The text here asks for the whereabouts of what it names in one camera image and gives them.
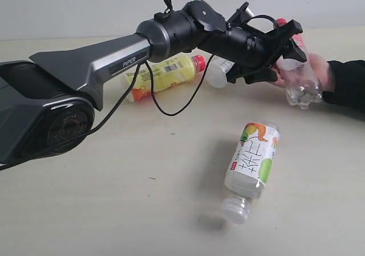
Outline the person's open bare hand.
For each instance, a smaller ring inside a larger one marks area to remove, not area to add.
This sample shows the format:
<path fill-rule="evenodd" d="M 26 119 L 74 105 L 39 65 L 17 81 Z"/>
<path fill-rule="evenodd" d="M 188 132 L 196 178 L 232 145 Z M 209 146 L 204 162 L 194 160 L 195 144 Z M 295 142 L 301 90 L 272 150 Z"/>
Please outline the person's open bare hand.
<path fill-rule="evenodd" d="M 330 68 L 329 63 L 320 55 L 315 53 L 309 53 L 309 62 L 314 74 L 319 79 L 322 89 L 324 92 L 334 92 L 335 91 L 335 77 Z M 270 82 L 270 84 L 284 88 L 285 81 L 282 77 L 281 70 L 275 64 L 272 68 L 277 74 L 277 81 Z"/>

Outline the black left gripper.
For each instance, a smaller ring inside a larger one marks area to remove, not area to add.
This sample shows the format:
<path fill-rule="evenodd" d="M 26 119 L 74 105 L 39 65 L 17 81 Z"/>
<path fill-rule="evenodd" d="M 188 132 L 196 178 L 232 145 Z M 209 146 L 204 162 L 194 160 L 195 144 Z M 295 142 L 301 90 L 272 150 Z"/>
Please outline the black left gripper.
<path fill-rule="evenodd" d="M 268 33 L 250 26 L 201 31 L 199 49 L 234 62 L 226 74 L 228 83 L 234 84 L 240 78 L 246 84 L 276 82 L 277 73 L 271 68 L 280 57 L 301 63 L 307 61 L 302 47 L 294 40 L 302 32 L 301 24 L 293 19 L 283 23 L 273 20 L 273 29 Z"/>

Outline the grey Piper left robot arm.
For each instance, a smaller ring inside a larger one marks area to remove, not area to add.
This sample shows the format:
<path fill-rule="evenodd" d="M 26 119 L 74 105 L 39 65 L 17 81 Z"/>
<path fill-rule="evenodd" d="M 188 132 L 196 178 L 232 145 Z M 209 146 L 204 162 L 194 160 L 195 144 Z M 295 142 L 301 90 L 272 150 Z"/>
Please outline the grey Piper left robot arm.
<path fill-rule="evenodd" d="M 249 25 L 244 3 L 225 19 L 202 0 L 167 8 L 121 38 L 66 51 L 38 52 L 28 60 L 1 63 L 1 169 L 66 153 L 97 131 L 95 111 L 103 108 L 103 86 L 146 62 L 161 62 L 200 49 L 234 63 L 233 83 L 275 81 L 280 58 L 306 61 L 293 37 L 295 20 L 269 32 Z"/>

